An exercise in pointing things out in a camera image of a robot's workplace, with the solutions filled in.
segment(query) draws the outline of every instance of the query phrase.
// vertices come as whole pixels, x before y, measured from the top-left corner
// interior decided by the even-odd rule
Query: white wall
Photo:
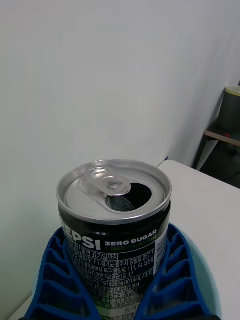
[[[60,226],[55,190],[103,158],[190,165],[240,79],[239,0],[0,2],[0,318]]]

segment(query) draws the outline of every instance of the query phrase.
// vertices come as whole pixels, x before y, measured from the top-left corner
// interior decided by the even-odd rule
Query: pull tab
[[[108,167],[89,166],[83,176],[91,185],[108,196],[123,196],[131,190],[130,182]]]

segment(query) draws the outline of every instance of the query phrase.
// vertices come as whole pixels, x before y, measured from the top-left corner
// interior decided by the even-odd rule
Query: dark container
[[[226,86],[217,126],[228,131],[240,131],[240,85]]]
[[[80,166],[58,184],[70,259],[104,320],[133,320],[166,249],[171,182],[133,160]]]

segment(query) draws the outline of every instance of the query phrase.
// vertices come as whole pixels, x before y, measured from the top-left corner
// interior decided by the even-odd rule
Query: aluminum can
[[[163,259],[172,185],[161,170],[100,160],[57,186],[69,257],[103,320],[134,319]]]

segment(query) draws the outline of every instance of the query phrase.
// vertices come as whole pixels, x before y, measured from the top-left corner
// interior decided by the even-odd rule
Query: can opening
[[[121,196],[106,197],[106,205],[115,211],[129,212],[141,208],[152,197],[150,188],[141,183],[131,183],[131,190],[129,193]]]

